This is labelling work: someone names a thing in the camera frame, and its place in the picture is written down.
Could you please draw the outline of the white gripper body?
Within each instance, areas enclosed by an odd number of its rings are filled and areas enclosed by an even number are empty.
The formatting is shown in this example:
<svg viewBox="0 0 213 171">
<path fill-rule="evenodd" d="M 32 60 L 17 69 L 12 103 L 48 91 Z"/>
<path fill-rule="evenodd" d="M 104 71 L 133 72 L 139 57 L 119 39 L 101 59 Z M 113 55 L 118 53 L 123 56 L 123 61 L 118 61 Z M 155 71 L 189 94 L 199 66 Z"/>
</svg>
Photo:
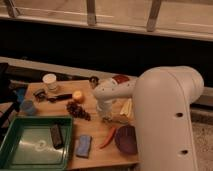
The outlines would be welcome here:
<svg viewBox="0 0 213 171">
<path fill-rule="evenodd" d="M 101 117 L 102 120 L 110 121 L 112 119 L 112 101 L 97 101 L 96 105 L 97 113 Z"/>
</svg>

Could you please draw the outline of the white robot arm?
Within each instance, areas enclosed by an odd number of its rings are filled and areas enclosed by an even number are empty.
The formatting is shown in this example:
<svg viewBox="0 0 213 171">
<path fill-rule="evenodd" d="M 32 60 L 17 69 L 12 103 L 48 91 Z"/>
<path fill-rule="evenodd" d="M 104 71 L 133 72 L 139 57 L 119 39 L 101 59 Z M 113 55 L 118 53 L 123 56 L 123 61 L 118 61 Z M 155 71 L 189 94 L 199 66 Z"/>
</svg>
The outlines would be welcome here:
<svg viewBox="0 0 213 171">
<path fill-rule="evenodd" d="M 93 94 L 101 114 L 109 100 L 132 100 L 139 171 L 198 171 L 190 105 L 203 90 L 197 70 L 174 66 L 149 69 L 121 84 L 107 79 Z"/>
</svg>

